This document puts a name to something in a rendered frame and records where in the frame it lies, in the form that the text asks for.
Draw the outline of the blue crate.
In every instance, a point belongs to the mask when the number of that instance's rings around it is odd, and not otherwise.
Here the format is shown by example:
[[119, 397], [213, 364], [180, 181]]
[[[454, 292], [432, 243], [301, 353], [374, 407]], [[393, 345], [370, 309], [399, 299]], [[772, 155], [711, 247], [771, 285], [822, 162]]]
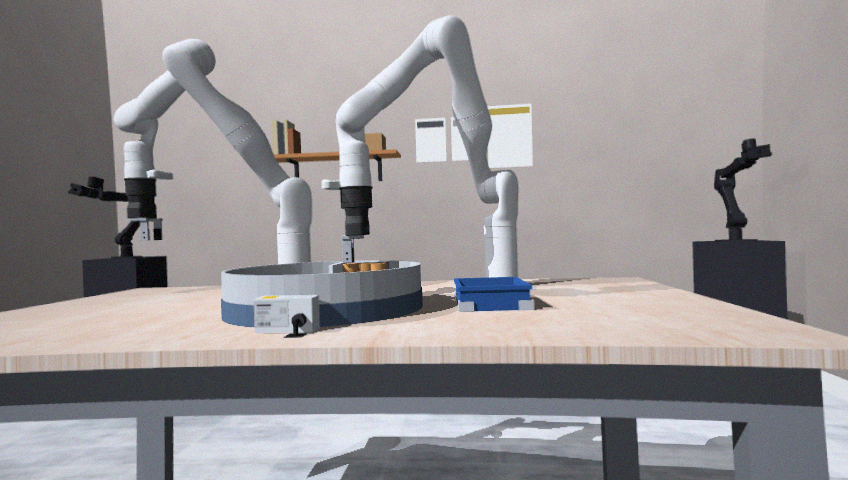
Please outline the blue crate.
[[532, 289], [518, 277], [454, 278], [454, 283], [457, 303], [474, 302], [474, 311], [519, 310], [519, 300], [530, 300]]

